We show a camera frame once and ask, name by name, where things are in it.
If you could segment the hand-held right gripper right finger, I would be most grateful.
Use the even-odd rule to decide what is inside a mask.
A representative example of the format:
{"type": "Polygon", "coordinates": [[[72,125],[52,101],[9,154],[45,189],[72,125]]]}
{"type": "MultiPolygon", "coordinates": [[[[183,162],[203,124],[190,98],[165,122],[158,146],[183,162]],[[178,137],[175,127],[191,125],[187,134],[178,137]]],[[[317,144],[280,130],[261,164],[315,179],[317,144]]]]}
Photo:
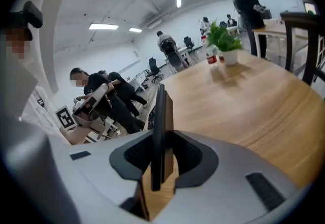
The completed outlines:
{"type": "Polygon", "coordinates": [[[304,193],[243,146],[183,131],[172,143],[179,176],[155,223],[280,223],[304,193]]]}

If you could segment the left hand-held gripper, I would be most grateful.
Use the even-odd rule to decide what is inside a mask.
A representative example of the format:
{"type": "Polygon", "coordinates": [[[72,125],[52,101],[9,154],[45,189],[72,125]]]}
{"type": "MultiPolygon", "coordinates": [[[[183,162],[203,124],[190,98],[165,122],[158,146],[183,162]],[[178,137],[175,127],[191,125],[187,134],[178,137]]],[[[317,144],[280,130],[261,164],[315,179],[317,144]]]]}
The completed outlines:
{"type": "Polygon", "coordinates": [[[108,93],[109,85],[103,83],[90,93],[84,102],[75,106],[73,113],[68,111],[67,106],[63,106],[55,111],[55,116],[63,128],[63,135],[66,139],[85,140],[92,132],[97,134],[97,140],[102,137],[106,127],[104,123],[97,121],[100,115],[95,108],[101,100],[110,100],[108,93]]]}

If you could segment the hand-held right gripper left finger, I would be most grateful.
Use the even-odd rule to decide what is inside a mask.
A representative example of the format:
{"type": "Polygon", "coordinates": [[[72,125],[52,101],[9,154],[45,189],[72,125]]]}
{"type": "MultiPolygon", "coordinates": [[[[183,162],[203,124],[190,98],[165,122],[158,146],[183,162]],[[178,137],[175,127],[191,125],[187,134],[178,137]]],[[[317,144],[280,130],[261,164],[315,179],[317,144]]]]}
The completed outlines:
{"type": "Polygon", "coordinates": [[[49,138],[56,169],[74,208],[68,223],[148,223],[144,171],[126,159],[139,155],[149,165],[142,131],[98,143],[67,146],[49,138]]]}

